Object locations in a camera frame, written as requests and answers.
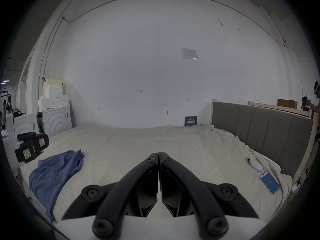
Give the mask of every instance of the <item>person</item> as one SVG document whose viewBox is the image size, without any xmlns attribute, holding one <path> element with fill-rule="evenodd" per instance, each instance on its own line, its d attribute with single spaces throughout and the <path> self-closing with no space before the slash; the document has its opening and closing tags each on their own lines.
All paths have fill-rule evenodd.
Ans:
<svg viewBox="0 0 320 240">
<path fill-rule="evenodd" d="M 314 94 L 320 99 L 320 82 L 316 81 L 314 84 Z M 315 113 L 320 114 L 320 100 L 318 106 L 314 106 L 311 101 L 308 101 L 308 105 L 311 107 L 312 111 Z"/>
<path fill-rule="evenodd" d="M 7 112 L 6 112 L 6 104 L 7 104 L 7 101 L 4 100 L 3 101 L 3 104 L 2 104 L 2 125 L 5 126 L 6 125 L 6 115 L 7 115 Z"/>
</svg>

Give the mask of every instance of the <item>vr headset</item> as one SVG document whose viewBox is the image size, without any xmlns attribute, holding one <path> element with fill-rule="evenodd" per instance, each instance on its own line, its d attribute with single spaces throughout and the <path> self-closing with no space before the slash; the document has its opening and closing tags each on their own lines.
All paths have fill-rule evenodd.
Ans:
<svg viewBox="0 0 320 240">
<path fill-rule="evenodd" d="M 314 90 L 313 90 L 314 95 L 317 94 L 318 88 L 320 88 L 320 82 L 316 81 L 315 84 L 314 84 Z"/>
</svg>

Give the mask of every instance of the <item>white game controller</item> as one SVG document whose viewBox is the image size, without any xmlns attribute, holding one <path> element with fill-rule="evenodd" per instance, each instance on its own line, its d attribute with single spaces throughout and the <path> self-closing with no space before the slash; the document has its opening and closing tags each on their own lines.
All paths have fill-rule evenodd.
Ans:
<svg viewBox="0 0 320 240">
<path fill-rule="evenodd" d="M 248 158 L 248 162 L 249 164 L 254 168 L 256 169 L 258 172 L 261 172 L 263 170 L 263 166 L 261 163 L 259 163 L 257 160 L 256 160 L 256 156 L 254 154 L 250 155 L 249 158 Z"/>
</svg>

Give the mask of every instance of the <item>label sticker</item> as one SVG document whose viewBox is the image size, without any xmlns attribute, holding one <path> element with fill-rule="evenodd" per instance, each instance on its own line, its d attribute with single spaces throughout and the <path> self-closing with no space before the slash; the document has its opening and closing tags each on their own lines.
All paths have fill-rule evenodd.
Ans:
<svg viewBox="0 0 320 240">
<path fill-rule="evenodd" d="M 31 152 L 29 149 L 23 150 L 22 152 L 26 160 L 31 157 Z"/>
<path fill-rule="evenodd" d="M 185 116 L 184 117 L 184 126 L 195 126 L 198 124 L 197 116 Z"/>
<path fill-rule="evenodd" d="M 187 49 L 187 48 L 182 48 L 182 58 L 183 59 L 198 59 L 198 53 L 196 49 Z"/>
<path fill-rule="evenodd" d="M 46 144 L 45 140 L 43 138 L 39 139 L 39 144 L 40 144 L 40 147 L 44 146 Z"/>
</svg>

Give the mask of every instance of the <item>white bedsheet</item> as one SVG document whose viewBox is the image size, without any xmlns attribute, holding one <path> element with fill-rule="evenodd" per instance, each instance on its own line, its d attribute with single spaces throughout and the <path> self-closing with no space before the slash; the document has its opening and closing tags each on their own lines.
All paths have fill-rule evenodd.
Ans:
<svg viewBox="0 0 320 240">
<path fill-rule="evenodd" d="M 26 182 L 39 159 L 79 149 L 85 155 L 82 169 L 68 180 L 58 196 L 53 210 L 56 221 L 61 220 L 85 186 L 117 182 L 158 151 L 166 152 L 202 181 L 235 185 L 265 222 L 283 205 L 292 186 L 292 178 L 281 174 L 278 164 L 254 152 L 264 170 L 281 186 L 281 191 L 272 195 L 259 179 L 261 173 L 247 162 L 250 149 L 233 134 L 211 125 L 148 129 L 75 127 L 51 137 L 49 142 L 43 154 L 21 167 Z"/>
</svg>

